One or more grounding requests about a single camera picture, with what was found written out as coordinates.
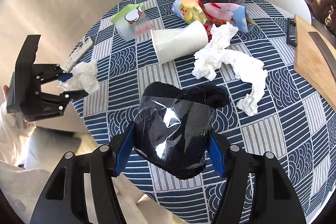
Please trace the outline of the left human hand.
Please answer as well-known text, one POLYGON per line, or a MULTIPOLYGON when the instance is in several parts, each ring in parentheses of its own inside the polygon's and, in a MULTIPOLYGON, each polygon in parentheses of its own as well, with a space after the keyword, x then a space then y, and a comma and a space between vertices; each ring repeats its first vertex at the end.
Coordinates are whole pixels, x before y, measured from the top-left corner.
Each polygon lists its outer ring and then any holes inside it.
POLYGON ((9 87, 8 87, 7 85, 3 85, 3 86, 2 86, 2 92, 3 92, 4 100, 5 100, 5 102, 6 102, 6 101, 7 101, 8 94, 9 94, 9 87))

